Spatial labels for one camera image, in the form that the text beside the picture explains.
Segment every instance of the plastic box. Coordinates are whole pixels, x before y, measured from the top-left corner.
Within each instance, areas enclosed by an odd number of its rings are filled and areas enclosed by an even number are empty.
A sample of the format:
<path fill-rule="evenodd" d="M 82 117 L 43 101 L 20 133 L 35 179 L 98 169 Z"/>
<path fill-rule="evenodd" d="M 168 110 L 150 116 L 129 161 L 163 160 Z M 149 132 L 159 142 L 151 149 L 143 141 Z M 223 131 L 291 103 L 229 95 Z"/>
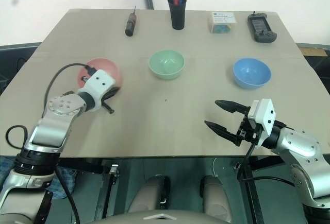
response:
<path fill-rule="evenodd" d="M 209 27 L 211 33 L 230 32 L 236 24 L 233 12 L 211 12 L 209 19 Z"/>

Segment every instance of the black wire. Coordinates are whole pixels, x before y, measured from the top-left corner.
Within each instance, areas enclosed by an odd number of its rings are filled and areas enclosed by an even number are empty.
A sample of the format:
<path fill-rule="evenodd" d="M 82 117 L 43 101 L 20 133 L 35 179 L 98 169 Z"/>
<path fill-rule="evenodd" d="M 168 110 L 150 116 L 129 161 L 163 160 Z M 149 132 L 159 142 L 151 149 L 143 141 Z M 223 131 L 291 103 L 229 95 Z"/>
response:
<path fill-rule="evenodd" d="M 286 184 L 289 184 L 291 186 L 294 186 L 294 184 L 288 180 L 277 178 L 277 177 L 271 177 L 271 176 L 261 176 L 261 177 L 253 177 L 253 178 L 247 178 L 247 179 L 242 179 L 244 182 L 249 182 L 249 181 L 254 181 L 254 180 L 260 180 L 260 179 L 271 179 L 271 180 L 277 180 Z"/>
<path fill-rule="evenodd" d="M 71 205 L 72 210 L 73 210 L 74 217 L 76 218 L 76 224 L 80 224 L 80 219 L 79 219 L 79 214 L 78 214 L 76 204 L 74 203 L 73 197 L 72 197 L 71 193 L 69 192 L 69 189 L 67 188 L 67 185 L 65 184 L 65 182 L 62 178 L 62 175 L 60 174 L 57 167 L 55 168 L 55 173 L 56 173 L 56 176 L 57 176 L 58 180 L 60 181 L 64 191 L 65 191 L 65 194 L 68 197 L 68 200 L 69 200 L 70 205 Z"/>
<path fill-rule="evenodd" d="M 14 128 L 22 128 L 23 129 L 23 132 L 24 132 L 23 145 L 27 140 L 27 128 L 24 125 L 13 125 L 13 126 L 9 127 L 9 129 L 6 131 L 5 138 L 6 138 L 6 142 L 8 143 L 8 145 L 12 148 L 21 149 L 22 147 L 18 147 L 18 146 L 13 145 L 11 143 L 11 141 L 9 140 L 9 133 Z"/>
<path fill-rule="evenodd" d="M 50 93 L 51 87 L 52 87 L 52 85 L 53 85 L 56 77 L 58 77 L 58 75 L 61 74 L 61 72 L 64 71 L 66 68 L 69 68 L 71 66 L 84 66 L 85 67 L 86 65 L 83 64 L 83 63 L 71 63 L 71 64 L 68 64 L 68 65 L 60 68 L 59 71 L 56 72 L 56 74 L 53 76 L 53 78 L 51 79 L 50 83 L 48 84 L 48 87 L 47 87 L 46 92 L 45 92 L 45 96 L 43 98 L 43 109 L 44 110 L 45 110 L 46 105 L 47 105 L 48 95 Z"/>
<path fill-rule="evenodd" d="M 255 144 L 251 144 L 249 150 L 247 151 L 247 153 L 246 153 L 246 155 L 243 159 L 242 164 L 240 165 L 240 167 L 238 169 L 238 172 L 237 172 L 237 180 L 238 181 L 249 182 L 249 181 L 255 181 L 255 180 L 260 180 L 260 179 L 271 179 L 271 180 L 277 180 L 277 181 L 289 184 L 291 186 L 294 186 L 294 184 L 292 182 L 288 181 L 288 180 L 277 178 L 277 177 L 272 177 L 272 176 L 261 176 L 261 177 L 252 177 L 252 178 L 247 178 L 247 179 L 243 178 L 242 179 L 243 169 L 246 166 L 246 164 L 248 163 L 249 158 L 250 158 L 254 148 L 255 148 Z"/>
<path fill-rule="evenodd" d="M 237 180 L 238 181 L 241 181 L 241 176 L 242 176 L 242 173 L 243 173 L 243 168 L 245 168 L 246 164 L 248 163 L 249 158 L 250 158 L 250 156 L 251 156 L 251 154 L 252 154 L 255 146 L 256 146 L 255 144 L 251 144 L 249 150 L 247 151 L 247 153 L 246 153 L 246 155 L 245 155 L 245 157 L 243 159 L 242 164 L 240 165 L 240 167 L 238 169 L 238 172 L 237 172 Z"/>

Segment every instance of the black device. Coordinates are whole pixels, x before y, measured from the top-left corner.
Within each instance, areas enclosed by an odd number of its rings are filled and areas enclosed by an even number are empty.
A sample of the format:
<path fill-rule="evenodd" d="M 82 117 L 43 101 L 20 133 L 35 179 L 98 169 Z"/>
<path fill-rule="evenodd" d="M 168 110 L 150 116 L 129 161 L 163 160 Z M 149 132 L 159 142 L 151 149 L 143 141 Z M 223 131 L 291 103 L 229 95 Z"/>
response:
<path fill-rule="evenodd" d="M 135 8 L 136 6 L 134 7 L 133 13 L 129 14 L 127 25 L 125 28 L 125 34 L 129 37 L 133 36 L 134 33 L 134 28 L 136 23 Z"/>
<path fill-rule="evenodd" d="M 272 43 L 277 38 L 277 34 L 272 31 L 266 18 L 265 13 L 256 14 L 255 11 L 247 17 L 247 22 L 256 42 Z"/>

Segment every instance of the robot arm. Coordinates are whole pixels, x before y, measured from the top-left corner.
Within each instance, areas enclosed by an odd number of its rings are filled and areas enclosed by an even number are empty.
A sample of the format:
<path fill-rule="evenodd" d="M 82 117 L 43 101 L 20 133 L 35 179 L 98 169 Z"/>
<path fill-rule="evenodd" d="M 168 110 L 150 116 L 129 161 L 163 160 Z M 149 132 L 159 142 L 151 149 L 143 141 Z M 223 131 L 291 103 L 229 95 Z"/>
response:
<path fill-rule="evenodd" d="M 240 146 L 242 140 L 271 149 L 290 167 L 294 186 L 309 223 L 330 221 L 330 165 L 319 142 L 304 131 L 295 131 L 276 121 L 270 99 L 254 101 L 251 107 L 226 100 L 216 104 L 226 111 L 244 114 L 236 135 L 212 122 L 206 125 L 216 134 Z"/>
<path fill-rule="evenodd" d="M 77 94 L 50 99 L 43 117 L 17 155 L 14 169 L 0 193 L 0 222 L 44 223 L 52 193 L 46 191 L 54 177 L 60 153 L 73 121 L 82 113 L 96 111 L 103 96 L 115 85 L 105 71 L 96 71 Z"/>

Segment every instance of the black cup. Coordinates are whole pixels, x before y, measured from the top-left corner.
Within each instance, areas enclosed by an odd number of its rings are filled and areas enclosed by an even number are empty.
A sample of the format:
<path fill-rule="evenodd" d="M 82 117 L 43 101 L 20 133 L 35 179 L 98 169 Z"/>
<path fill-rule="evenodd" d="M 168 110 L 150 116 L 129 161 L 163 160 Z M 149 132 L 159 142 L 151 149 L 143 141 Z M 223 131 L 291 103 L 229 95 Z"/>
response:
<path fill-rule="evenodd" d="M 173 0 L 167 0 L 170 6 L 172 27 L 176 30 L 181 30 L 185 27 L 185 12 L 186 12 L 186 2 L 183 0 L 182 4 L 174 5 Z"/>

